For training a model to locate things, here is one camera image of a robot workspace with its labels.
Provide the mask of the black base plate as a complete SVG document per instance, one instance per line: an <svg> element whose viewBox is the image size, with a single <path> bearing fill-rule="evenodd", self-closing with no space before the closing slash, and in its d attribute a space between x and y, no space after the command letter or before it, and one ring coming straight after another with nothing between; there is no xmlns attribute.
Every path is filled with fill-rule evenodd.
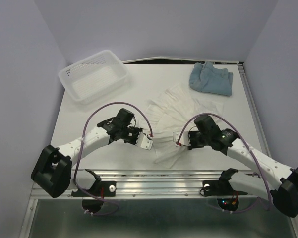
<svg viewBox="0 0 298 238"><path fill-rule="evenodd" d="M232 176L237 174L237 169L228 169L221 173L217 180L204 180L203 185L199 190L199 194L203 197L215 196L217 198L218 207L222 212L230 214L241 214L246 210L238 211L239 195L247 195L246 192L234 190L229 181Z"/></svg>
<svg viewBox="0 0 298 238"><path fill-rule="evenodd" d="M75 187L71 190L73 197L91 197L83 200L82 208L90 216L111 215L119 210L119 205L108 201L105 197L115 197L117 182L114 180L102 181L101 177L90 169L78 171L76 181L83 182L84 188Z"/></svg>

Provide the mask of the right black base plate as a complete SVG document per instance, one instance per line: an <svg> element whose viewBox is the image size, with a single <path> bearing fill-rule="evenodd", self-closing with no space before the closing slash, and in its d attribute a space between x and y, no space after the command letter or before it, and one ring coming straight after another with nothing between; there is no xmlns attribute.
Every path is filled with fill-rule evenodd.
<svg viewBox="0 0 298 238"><path fill-rule="evenodd" d="M204 180L203 185L199 190L199 194L203 197L215 196L217 198L218 207L222 212L230 214L241 214L246 210L238 211L239 195L247 195L246 192L234 190L229 181L232 176L237 174L237 169L228 169L221 173L217 180Z"/></svg>

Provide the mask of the white plastic basket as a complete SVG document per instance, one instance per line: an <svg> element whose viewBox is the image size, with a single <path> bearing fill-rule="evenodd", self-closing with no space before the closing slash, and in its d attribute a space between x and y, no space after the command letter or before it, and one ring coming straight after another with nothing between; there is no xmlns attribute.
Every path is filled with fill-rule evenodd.
<svg viewBox="0 0 298 238"><path fill-rule="evenodd" d="M122 86L129 72L112 51L103 50L62 69L58 76L71 99L86 105Z"/></svg>

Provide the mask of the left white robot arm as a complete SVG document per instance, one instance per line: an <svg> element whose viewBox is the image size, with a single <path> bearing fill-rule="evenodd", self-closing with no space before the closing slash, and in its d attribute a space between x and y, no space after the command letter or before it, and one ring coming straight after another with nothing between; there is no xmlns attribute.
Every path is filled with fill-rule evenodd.
<svg viewBox="0 0 298 238"><path fill-rule="evenodd" d="M130 125L133 117L129 110L120 109L115 117L100 122L82 137L59 147L46 146L31 173L32 181L52 198L69 189L79 189L92 196L100 196L103 189L114 196L116 185L102 183L92 170L78 170L79 161L118 140L150 150L152 140L142 128Z"/></svg>

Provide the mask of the light blue denim skirt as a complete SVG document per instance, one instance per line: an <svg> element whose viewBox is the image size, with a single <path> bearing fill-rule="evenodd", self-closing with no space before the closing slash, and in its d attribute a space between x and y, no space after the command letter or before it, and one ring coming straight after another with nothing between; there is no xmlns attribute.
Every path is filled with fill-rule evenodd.
<svg viewBox="0 0 298 238"><path fill-rule="evenodd" d="M229 97L232 95L233 76L228 69L215 68L211 62L196 63L189 77L189 86L197 92Z"/></svg>

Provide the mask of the white skirt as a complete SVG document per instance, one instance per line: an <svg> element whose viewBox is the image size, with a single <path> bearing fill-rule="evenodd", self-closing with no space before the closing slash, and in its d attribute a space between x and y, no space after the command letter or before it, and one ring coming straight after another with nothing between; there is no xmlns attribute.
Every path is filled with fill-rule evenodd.
<svg viewBox="0 0 298 238"><path fill-rule="evenodd" d="M173 142L173 133L181 132L193 116L201 113L222 115L224 105L193 97L181 84L175 85L147 103L144 114L153 130L155 164L170 169L187 153Z"/></svg>

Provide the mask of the aluminium frame rail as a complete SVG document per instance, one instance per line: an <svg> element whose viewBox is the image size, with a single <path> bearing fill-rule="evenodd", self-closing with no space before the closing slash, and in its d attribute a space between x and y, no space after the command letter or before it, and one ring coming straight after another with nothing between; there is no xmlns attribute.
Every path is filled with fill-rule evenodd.
<svg viewBox="0 0 298 238"><path fill-rule="evenodd" d="M62 144L81 135L89 115L102 104L128 101L142 110L146 101L177 83L187 83L193 64L126 64L130 88L116 91L88 105L75 103L64 92L52 143ZM231 97L192 95L224 104L223 117L245 136L246 141L270 154L259 129L241 64L216 64L233 72ZM116 143L91 154L82 166L95 169L105 179L117 181L114 201L119 211L108 216L84 214L82 198L66 191L50 198L33 185L21 238L298 238L297 218L287 218L273 208L266 212L257 202L250 211L229 215L215 206L216 198L199 195L203 179L217 179L222 170L233 167L248 173L241 163L215 155L211 149L192 151L174 170L162 170L153 163L154 153Z"/></svg>

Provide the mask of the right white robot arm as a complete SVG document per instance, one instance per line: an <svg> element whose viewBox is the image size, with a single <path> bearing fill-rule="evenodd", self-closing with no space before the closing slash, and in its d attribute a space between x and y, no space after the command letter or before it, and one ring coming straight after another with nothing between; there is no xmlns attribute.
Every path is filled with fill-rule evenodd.
<svg viewBox="0 0 298 238"><path fill-rule="evenodd" d="M214 151L235 159L255 175L237 169L224 170L217 180L205 180L200 195L229 196L254 195L274 205L282 214L294 218L298 215L298 167L279 163L249 145L231 126L221 130L214 122L214 114L199 114L190 119L197 130L188 134L189 150L211 147Z"/></svg>

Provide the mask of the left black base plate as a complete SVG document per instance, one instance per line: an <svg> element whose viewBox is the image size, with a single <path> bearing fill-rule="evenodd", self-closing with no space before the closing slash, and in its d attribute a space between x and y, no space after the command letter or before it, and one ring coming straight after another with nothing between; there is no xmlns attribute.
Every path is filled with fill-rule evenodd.
<svg viewBox="0 0 298 238"><path fill-rule="evenodd" d="M102 181L101 177L90 169L78 171L76 181L83 182L84 188L75 187L71 190L73 197L91 197L83 200L82 208L90 216L111 215L119 210L119 205L108 201L105 197L115 197L117 182L114 180Z"/></svg>

